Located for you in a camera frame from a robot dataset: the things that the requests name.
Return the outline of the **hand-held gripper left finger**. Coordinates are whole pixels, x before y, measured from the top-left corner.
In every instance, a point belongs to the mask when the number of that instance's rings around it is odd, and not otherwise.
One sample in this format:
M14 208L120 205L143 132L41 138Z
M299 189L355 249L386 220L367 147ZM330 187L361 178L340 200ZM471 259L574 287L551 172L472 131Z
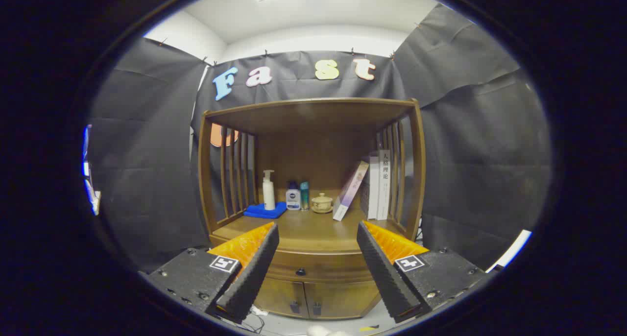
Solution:
M144 282L197 314L242 323L257 299L279 244L274 222L209 250L188 247Z

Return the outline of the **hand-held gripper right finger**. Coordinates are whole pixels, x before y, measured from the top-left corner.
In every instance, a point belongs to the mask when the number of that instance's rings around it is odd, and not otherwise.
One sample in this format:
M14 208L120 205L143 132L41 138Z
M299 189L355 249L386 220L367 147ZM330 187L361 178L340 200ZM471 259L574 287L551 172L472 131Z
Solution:
M452 303L487 275L447 247L429 250L371 222L359 223L356 240L397 323Z

